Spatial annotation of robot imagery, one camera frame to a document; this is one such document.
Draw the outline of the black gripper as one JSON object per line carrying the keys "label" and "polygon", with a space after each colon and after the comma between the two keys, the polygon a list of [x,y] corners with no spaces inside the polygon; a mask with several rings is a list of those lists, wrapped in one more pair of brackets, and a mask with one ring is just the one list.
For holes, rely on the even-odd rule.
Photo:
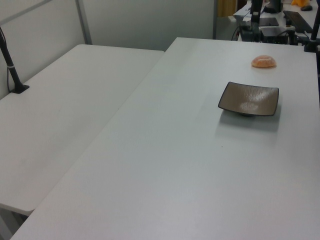
{"label": "black gripper", "polygon": [[262,9],[263,0],[251,0],[251,19],[250,24],[257,24],[260,23],[260,12]]}

